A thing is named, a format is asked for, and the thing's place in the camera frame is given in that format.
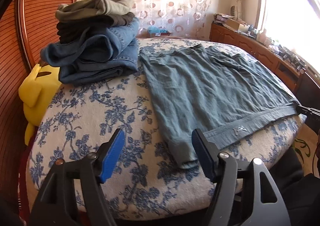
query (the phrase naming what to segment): gray sweater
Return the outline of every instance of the gray sweater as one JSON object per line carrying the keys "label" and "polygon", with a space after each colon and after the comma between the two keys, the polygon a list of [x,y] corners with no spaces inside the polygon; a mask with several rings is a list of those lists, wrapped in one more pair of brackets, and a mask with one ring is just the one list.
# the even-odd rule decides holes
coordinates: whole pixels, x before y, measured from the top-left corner
{"label": "gray sweater", "polygon": [[132,5],[133,0],[81,0],[71,5],[59,5],[56,18],[60,22],[68,22],[102,14],[125,15]]}
{"label": "gray sweater", "polygon": [[140,52],[159,129],[180,168],[197,165],[191,133],[200,128],[223,149],[299,103],[260,62],[213,47]]}

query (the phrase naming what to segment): wooden headboard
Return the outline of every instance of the wooden headboard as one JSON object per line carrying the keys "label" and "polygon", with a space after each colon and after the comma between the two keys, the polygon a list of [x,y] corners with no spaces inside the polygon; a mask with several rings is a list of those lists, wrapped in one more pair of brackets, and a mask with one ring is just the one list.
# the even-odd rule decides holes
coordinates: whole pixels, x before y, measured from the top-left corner
{"label": "wooden headboard", "polygon": [[18,88],[39,61],[40,49],[58,40],[58,5],[73,1],[13,0],[0,19],[0,196],[15,209],[27,125]]}

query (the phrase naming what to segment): bright window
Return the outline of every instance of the bright window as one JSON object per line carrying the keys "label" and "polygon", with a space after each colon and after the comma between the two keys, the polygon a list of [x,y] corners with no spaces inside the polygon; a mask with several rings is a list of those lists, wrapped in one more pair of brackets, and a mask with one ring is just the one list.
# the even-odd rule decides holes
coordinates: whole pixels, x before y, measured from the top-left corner
{"label": "bright window", "polygon": [[267,35],[320,72],[320,19],[307,0],[267,0]]}

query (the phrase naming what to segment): cabinet door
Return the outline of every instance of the cabinet door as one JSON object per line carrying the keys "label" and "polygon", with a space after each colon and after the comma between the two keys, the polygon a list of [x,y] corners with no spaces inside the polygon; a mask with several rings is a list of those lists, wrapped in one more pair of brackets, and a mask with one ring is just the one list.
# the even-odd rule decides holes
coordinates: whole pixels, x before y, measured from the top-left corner
{"label": "cabinet door", "polygon": [[224,31],[223,30],[221,30],[221,34],[220,34],[220,36],[219,36],[219,43],[223,43],[223,40],[224,40]]}
{"label": "cabinet door", "polygon": [[210,41],[219,43],[219,40],[221,40],[220,39],[222,35],[221,33],[222,33],[221,27],[219,27],[216,24],[212,24],[211,31],[210,31]]}
{"label": "cabinet door", "polygon": [[275,72],[279,59],[273,54],[273,52],[263,46],[257,45],[254,57],[256,57],[270,71]]}
{"label": "cabinet door", "polygon": [[250,41],[250,38],[239,36],[238,47],[245,50],[250,55],[254,55],[254,51],[256,49],[256,45],[254,42]]}
{"label": "cabinet door", "polygon": [[238,34],[228,29],[224,30],[223,43],[238,46]]}

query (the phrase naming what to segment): blue floral bedspread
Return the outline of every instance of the blue floral bedspread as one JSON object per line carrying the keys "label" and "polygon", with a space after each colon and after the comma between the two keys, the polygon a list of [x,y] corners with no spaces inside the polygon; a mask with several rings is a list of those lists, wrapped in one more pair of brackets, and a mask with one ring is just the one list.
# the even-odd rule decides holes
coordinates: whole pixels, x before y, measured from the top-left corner
{"label": "blue floral bedspread", "polygon": [[[142,39],[139,43],[149,53],[202,43],[256,61],[232,45],[175,39]],[[241,160],[260,157],[270,168],[292,144],[304,121],[305,116],[278,120],[224,151]],[[29,171],[35,187],[39,189],[55,160],[83,158],[108,141],[117,128],[125,132],[125,147],[113,176],[102,185],[115,217],[151,220],[209,205],[215,185],[200,167],[178,169],[161,139],[142,67],[128,77],[61,87],[41,122],[30,154]],[[237,191],[241,187],[238,181]],[[85,211],[79,180],[75,180],[75,189],[78,207]]]}

